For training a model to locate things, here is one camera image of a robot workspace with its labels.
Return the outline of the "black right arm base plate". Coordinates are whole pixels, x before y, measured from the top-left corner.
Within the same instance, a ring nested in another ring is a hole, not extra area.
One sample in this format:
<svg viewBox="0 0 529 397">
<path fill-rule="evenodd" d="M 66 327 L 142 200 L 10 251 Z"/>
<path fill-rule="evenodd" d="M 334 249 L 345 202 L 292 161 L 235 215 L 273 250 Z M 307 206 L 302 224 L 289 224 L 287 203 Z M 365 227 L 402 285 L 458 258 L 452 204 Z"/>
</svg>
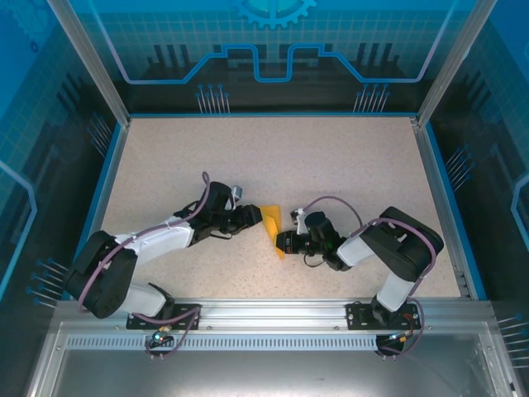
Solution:
<svg viewBox="0 0 529 397">
<path fill-rule="evenodd" d="M 371 302 L 355 301 L 345 308 L 346 323 L 350 331 L 419 330 L 422 328 L 418 307 L 404 303 L 400 309 L 390 312 L 384 306 Z"/>
</svg>

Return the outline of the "aluminium table edge rail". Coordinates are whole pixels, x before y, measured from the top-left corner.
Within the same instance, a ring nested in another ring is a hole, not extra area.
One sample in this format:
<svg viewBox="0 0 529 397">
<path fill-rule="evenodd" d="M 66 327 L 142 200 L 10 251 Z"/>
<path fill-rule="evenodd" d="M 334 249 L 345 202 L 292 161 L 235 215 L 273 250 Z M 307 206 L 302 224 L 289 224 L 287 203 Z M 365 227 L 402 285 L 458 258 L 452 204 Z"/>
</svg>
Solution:
<svg viewBox="0 0 529 397">
<path fill-rule="evenodd" d="M 450 273 L 454 276 L 460 298 L 476 300 L 479 297 L 474 292 L 474 282 L 469 274 L 467 255 L 460 239 L 457 222 L 452 213 L 446 184 L 442 178 L 430 135 L 419 126 L 416 118 L 411 117 L 410 123 L 441 226 L 441 235 L 446 247 L 443 255 L 450 260 Z"/>
</svg>

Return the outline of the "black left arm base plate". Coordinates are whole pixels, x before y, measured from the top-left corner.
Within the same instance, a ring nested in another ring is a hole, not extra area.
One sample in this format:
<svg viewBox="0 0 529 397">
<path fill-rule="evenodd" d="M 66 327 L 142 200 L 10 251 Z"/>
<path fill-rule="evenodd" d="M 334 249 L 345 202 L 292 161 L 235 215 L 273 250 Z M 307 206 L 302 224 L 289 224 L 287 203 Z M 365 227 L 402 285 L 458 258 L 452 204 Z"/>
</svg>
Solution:
<svg viewBox="0 0 529 397">
<path fill-rule="evenodd" d="M 194 320 L 191 320 L 192 315 L 188 312 L 197 309 L 198 315 Z M 168 325 L 171 330 L 184 331 L 189 324 L 191 324 L 191 330 L 198 330 L 200 312 L 202 306 L 200 304 L 174 304 L 171 310 L 164 309 L 164 312 L 155 317 L 156 320 L 171 319 L 185 314 L 185 317 L 176 323 Z M 145 320 L 138 318 L 137 316 L 130 314 L 126 320 L 126 328 L 128 330 L 156 330 L 161 327 L 161 324 L 149 323 Z"/>
</svg>

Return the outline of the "steel tray panel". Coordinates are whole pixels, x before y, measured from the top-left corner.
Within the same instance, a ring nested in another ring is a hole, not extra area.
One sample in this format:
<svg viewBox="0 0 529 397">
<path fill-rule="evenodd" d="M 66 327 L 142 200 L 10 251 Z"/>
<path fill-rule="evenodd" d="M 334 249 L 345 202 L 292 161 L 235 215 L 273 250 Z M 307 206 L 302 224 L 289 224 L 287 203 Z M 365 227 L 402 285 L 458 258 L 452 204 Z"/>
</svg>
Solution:
<svg viewBox="0 0 529 397">
<path fill-rule="evenodd" d="M 45 340 L 23 397 L 529 397 L 490 332 L 428 334 L 406 356 L 361 351 L 69 350 Z"/>
</svg>

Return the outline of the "blue table edge strip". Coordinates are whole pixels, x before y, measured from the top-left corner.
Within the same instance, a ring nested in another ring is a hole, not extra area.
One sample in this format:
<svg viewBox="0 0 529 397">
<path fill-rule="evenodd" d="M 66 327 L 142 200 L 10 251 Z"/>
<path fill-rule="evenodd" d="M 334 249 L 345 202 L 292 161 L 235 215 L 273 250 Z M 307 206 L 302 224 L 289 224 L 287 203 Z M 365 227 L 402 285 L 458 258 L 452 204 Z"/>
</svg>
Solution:
<svg viewBox="0 0 529 397">
<path fill-rule="evenodd" d="M 465 276 L 470 298 L 473 300 L 488 300 L 479 267 L 475 260 L 460 209 L 455 199 L 455 192 L 450 184 L 446 162 L 442 158 L 441 150 L 431 124 L 427 123 L 425 129 L 431 145 L 432 154 L 435 158 L 436 169 L 439 171 L 441 177 L 442 191 L 446 196 L 448 214 L 443 215 L 442 218 L 449 223 L 451 231 L 448 234 L 455 239 L 455 242 L 451 244 L 450 248 L 459 256 L 459 258 L 453 259 L 452 263 L 462 265 L 462 272 Z"/>
<path fill-rule="evenodd" d="M 78 257 L 88 238 L 94 232 L 101 229 L 128 132 L 129 127 L 124 127 L 119 122 L 114 128 L 110 145 L 93 193 L 93 198 L 88 209 L 88 214 L 83 225 L 83 230 L 79 238 L 79 244 L 74 253 L 74 259 Z"/>
</svg>

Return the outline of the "aluminium frame post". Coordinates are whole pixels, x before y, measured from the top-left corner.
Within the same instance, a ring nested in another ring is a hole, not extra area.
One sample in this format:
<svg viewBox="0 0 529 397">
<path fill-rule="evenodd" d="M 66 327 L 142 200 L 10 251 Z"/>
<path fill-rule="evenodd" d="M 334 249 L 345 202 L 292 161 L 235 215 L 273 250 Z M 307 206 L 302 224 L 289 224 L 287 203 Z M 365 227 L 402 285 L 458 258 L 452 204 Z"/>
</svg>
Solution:
<svg viewBox="0 0 529 397">
<path fill-rule="evenodd" d="M 64 33 L 69 38 L 71 45 L 76 50 L 113 116 L 122 127 L 128 128 L 131 123 L 130 114 L 69 0 L 46 0 L 46 2 L 55 14 Z"/>
<path fill-rule="evenodd" d="M 424 129 L 429 122 L 497 2 L 498 0 L 476 0 L 439 74 L 419 108 L 417 113 L 419 128 Z"/>
</svg>

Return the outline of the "orange cloth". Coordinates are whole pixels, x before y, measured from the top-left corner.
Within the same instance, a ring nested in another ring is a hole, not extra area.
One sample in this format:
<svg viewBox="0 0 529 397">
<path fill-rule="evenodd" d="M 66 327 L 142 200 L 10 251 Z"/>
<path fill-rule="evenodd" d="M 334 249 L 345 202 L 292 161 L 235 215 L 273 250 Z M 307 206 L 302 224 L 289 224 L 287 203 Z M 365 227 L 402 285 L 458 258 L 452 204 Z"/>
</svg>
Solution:
<svg viewBox="0 0 529 397">
<path fill-rule="evenodd" d="M 277 237 L 282 232 L 282 217 L 279 205 L 260 206 L 262 223 L 269 236 L 272 246 L 280 260 L 284 259 L 284 253 L 276 246 Z"/>
</svg>

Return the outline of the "long aluminium base rail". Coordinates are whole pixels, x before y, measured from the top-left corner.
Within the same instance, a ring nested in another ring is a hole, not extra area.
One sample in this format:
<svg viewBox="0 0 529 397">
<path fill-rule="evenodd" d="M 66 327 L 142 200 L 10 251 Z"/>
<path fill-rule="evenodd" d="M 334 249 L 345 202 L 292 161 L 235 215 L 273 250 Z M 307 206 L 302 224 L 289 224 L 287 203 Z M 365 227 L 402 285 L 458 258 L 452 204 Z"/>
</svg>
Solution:
<svg viewBox="0 0 529 397">
<path fill-rule="evenodd" d="M 419 298 L 425 332 L 478 333 L 497 329 L 492 304 L 457 298 Z M 347 331 L 344 299 L 199 299 L 202 306 L 198 331 L 201 333 L 327 333 Z M 117 313 L 97 319 L 80 313 L 73 301 L 57 304 L 50 330 L 58 332 L 109 332 L 125 328 L 127 315 Z"/>
</svg>

